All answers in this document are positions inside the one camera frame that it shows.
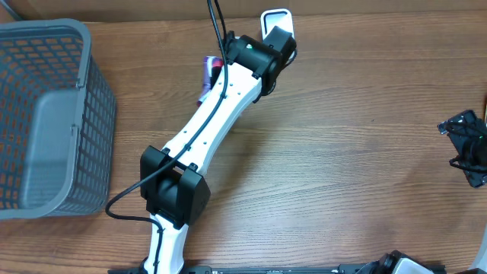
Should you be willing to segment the red purple pad package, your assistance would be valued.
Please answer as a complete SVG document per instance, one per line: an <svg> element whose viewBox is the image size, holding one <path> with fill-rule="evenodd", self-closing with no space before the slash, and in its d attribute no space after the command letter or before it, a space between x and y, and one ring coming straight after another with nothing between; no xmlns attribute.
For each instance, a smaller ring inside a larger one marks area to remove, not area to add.
<svg viewBox="0 0 487 274"><path fill-rule="evenodd" d="M206 56L203 59L202 92L197 101L198 107L202 105L209 92L214 87L222 67L223 60L217 56Z"/></svg>

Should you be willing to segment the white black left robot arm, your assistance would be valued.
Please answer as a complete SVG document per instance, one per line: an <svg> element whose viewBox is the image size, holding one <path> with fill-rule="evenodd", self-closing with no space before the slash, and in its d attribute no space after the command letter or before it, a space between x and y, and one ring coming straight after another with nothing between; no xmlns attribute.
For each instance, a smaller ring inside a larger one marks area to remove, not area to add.
<svg viewBox="0 0 487 274"><path fill-rule="evenodd" d="M228 34L225 65L189 122L163 148L146 148L140 160L152 225L144 273L179 273L187 231L205 209L210 162L241 113L270 94L288 60L296 55L293 30L275 26L263 41Z"/></svg>

